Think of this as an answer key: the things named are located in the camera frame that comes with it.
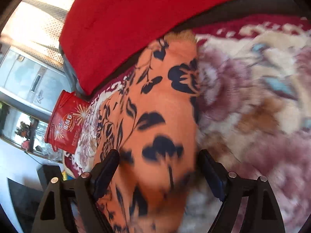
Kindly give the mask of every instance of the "logo on bucket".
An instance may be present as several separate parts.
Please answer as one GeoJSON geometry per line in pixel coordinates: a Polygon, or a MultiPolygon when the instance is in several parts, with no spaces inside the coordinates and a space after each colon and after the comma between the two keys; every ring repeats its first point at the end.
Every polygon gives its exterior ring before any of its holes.
{"type": "Polygon", "coordinates": [[[62,122],[60,123],[60,126],[65,130],[71,130],[74,126],[74,118],[72,114],[67,114],[63,117],[62,122]]]}

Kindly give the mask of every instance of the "firework graphic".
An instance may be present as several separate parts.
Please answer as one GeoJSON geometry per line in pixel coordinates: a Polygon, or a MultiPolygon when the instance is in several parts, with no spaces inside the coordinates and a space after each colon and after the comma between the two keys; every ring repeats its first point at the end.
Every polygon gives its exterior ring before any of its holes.
{"type": "Polygon", "coordinates": [[[63,128],[60,126],[55,126],[54,136],[56,140],[63,139],[65,137],[63,128]]]}
{"type": "Polygon", "coordinates": [[[79,104],[79,106],[77,106],[76,108],[76,113],[73,113],[73,115],[75,117],[77,117],[77,125],[79,126],[86,118],[88,112],[90,110],[90,106],[85,107],[85,106],[81,106],[81,104],[79,104]]]}

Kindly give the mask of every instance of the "orange floral garment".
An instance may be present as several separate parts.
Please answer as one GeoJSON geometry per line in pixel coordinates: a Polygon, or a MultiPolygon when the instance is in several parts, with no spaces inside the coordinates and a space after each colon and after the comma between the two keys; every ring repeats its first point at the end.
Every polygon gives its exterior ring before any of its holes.
{"type": "Polygon", "coordinates": [[[121,162],[97,203],[115,232],[174,232],[195,171],[197,48],[192,33],[152,42],[100,107],[94,164],[121,162]]]}

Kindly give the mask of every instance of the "red fabric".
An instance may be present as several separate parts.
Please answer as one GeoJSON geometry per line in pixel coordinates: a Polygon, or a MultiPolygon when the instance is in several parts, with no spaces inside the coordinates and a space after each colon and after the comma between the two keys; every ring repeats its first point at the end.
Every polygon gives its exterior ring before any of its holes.
{"type": "Polygon", "coordinates": [[[228,0],[75,0],[61,46],[87,94],[178,23],[228,0]]]}

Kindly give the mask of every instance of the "white wall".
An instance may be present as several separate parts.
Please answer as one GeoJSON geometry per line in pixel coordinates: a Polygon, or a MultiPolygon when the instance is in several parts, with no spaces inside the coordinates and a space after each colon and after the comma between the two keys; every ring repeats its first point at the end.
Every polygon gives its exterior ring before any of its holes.
{"type": "MultiPolygon", "coordinates": [[[[41,164],[50,163],[48,160],[40,157],[31,156],[41,164]]],[[[37,174],[37,169],[40,168],[40,166],[39,163],[22,150],[0,139],[0,204],[18,233],[23,233],[23,230],[21,229],[13,208],[7,178],[25,186],[42,190],[37,174]]]]}

